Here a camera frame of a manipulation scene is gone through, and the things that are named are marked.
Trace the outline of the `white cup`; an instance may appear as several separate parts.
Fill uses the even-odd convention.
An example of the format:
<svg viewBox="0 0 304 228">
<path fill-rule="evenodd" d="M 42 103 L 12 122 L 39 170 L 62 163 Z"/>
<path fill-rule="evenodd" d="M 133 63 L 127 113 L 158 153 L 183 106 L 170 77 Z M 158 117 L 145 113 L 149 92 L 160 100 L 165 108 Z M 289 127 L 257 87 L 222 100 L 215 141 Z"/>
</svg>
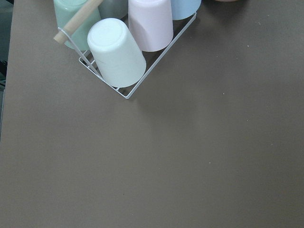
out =
<svg viewBox="0 0 304 228">
<path fill-rule="evenodd" d="M 145 73 L 146 61 L 126 24 L 115 18 L 94 24 L 87 42 L 102 78 L 114 87 L 129 87 Z"/>
</svg>

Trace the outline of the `white cup rack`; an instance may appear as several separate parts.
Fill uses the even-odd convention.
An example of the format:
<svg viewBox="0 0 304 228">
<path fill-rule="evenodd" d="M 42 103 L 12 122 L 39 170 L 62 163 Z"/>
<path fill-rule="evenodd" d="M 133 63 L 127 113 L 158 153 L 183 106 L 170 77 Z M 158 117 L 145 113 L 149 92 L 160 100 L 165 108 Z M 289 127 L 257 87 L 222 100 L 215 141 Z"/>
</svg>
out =
<svg viewBox="0 0 304 228">
<path fill-rule="evenodd" d="M 90 50 L 81 51 L 79 47 L 75 44 L 72 37 L 66 33 L 62 28 L 58 27 L 59 32 L 63 32 L 63 34 L 67 37 L 68 42 L 75 49 L 74 51 L 79 55 L 79 63 L 81 63 L 89 72 L 91 72 L 94 76 L 96 76 L 100 81 L 104 82 L 110 88 L 112 88 L 116 93 L 121 95 L 125 99 L 129 99 L 133 96 L 135 91 L 140 87 L 142 82 L 148 77 L 148 75 L 153 71 L 153 69 L 158 65 L 161 59 L 166 55 L 166 53 L 171 49 L 171 47 L 175 44 L 175 42 L 180 38 L 180 36 L 188 29 L 188 27 L 195 21 L 197 17 L 197 13 L 195 12 L 193 15 L 182 19 L 182 20 L 174 20 L 173 21 L 173 39 L 169 43 L 169 45 L 159 51 L 155 52 L 143 52 L 143 56 L 146 61 L 146 70 L 141 79 L 135 84 L 128 87 L 115 87 L 107 83 L 95 62 L 95 59 Z"/>
</svg>

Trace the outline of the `pink cup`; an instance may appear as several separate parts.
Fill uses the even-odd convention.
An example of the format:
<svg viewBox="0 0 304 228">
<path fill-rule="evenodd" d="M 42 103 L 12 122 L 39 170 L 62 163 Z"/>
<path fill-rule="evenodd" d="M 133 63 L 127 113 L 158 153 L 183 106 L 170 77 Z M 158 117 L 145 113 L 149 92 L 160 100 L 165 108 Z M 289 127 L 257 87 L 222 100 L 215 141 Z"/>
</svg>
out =
<svg viewBox="0 0 304 228">
<path fill-rule="evenodd" d="M 169 0 L 128 1 L 129 30 L 140 50 L 155 52 L 173 39 L 173 21 Z"/>
</svg>

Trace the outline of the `blue cup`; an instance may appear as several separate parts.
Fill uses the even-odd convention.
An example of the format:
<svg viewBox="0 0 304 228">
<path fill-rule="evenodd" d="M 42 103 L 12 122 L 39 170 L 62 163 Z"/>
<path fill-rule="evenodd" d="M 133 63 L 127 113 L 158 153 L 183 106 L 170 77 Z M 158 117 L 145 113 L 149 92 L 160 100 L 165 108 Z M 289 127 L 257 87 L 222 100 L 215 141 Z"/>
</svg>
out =
<svg viewBox="0 0 304 228">
<path fill-rule="evenodd" d="M 201 0 L 171 0 L 173 20 L 181 20 L 193 15 L 200 7 Z"/>
</svg>

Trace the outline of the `grey cup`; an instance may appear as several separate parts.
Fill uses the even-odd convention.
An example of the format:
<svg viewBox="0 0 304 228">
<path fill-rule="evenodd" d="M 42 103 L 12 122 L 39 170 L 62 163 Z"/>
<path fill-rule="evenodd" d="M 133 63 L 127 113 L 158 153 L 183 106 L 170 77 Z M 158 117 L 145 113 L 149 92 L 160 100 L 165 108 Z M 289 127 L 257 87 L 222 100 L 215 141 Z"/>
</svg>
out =
<svg viewBox="0 0 304 228">
<path fill-rule="evenodd" d="M 101 19 L 122 19 L 128 13 L 128 0 L 104 0 L 98 6 L 98 10 Z"/>
</svg>

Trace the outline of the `mint green cup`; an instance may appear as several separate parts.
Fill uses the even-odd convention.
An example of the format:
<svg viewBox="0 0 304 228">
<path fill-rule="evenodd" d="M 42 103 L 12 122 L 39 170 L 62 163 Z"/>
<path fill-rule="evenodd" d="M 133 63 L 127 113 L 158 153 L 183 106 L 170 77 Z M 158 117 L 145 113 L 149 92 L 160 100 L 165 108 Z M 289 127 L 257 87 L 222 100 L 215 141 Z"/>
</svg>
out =
<svg viewBox="0 0 304 228">
<path fill-rule="evenodd" d="M 101 0 L 55 0 L 58 33 L 54 36 L 54 40 L 73 49 L 74 46 L 68 41 L 71 38 L 78 49 L 88 50 L 88 32 L 101 20 L 98 11 L 101 3 Z"/>
</svg>

